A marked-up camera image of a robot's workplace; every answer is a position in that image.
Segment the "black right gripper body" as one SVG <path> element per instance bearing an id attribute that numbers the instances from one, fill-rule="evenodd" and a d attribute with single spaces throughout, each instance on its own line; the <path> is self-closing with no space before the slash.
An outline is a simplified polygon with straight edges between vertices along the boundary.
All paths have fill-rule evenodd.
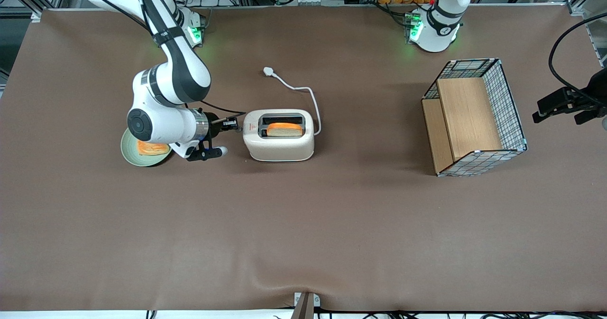
<path id="1" fill-rule="evenodd" d="M 229 131 L 229 125 L 226 125 L 226 122 L 228 122 L 229 118 L 219 118 L 219 116 L 217 116 L 213 112 L 208 112 L 207 120 L 210 125 L 207 133 L 208 140 L 212 140 L 221 132 Z"/>

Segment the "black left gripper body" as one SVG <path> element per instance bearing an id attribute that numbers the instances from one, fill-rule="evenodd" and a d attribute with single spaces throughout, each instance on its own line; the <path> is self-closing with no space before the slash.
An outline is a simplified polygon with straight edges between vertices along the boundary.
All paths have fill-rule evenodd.
<path id="1" fill-rule="evenodd" d="M 588 85 L 581 90 L 581 95 L 589 108 L 584 111 L 587 114 L 606 114 L 607 103 L 607 69 L 603 68 L 595 73 Z"/>

